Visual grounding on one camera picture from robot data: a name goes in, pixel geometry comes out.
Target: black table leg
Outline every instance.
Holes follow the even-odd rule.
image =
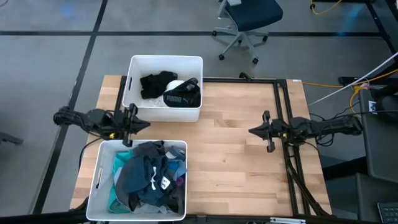
[[[325,180],[347,177],[355,173],[368,174],[366,156],[322,169]]]
[[[0,132],[0,142],[4,141],[4,142],[11,142],[14,144],[22,144],[23,140],[16,138],[14,136],[11,136],[9,134],[6,133],[2,133]]]

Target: keyboard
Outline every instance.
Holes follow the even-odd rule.
[[[398,202],[377,203],[383,223],[398,223]]]

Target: teal cloth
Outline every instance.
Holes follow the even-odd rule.
[[[131,158],[133,158],[133,153],[132,151],[126,151],[126,152],[119,152],[116,153],[115,157],[114,157],[114,162],[113,162],[113,175],[115,175],[116,171],[118,171],[118,169],[120,167],[124,167],[124,165],[127,163],[127,161],[129,161]],[[114,185],[115,183],[113,183],[111,191],[109,193],[109,200],[108,200],[108,209],[110,212],[113,213],[129,213],[130,208],[123,205],[122,203],[120,203],[118,201],[118,199],[116,198],[116,192],[114,191]]]

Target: wooden table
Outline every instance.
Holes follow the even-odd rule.
[[[121,76],[105,76],[97,108],[113,110]],[[293,116],[309,118],[301,82],[287,80]],[[248,133],[262,123],[264,110],[277,118],[272,85],[204,83],[203,106],[197,123],[152,122],[133,139],[184,140],[188,144],[187,213],[208,215],[291,216],[282,144],[267,153],[267,142]],[[287,118],[284,104],[284,118]],[[100,142],[87,147],[78,174],[71,208],[90,193]],[[305,183],[324,210],[331,213],[318,152],[300,147]],[[296,186],[300,213],[300,191]]]

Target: dark blue chair seat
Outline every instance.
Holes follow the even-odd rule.
[[[282,19],[283,11],[275,0],[242,0],[242,4],[225,7],[238,31],[254,30]]]

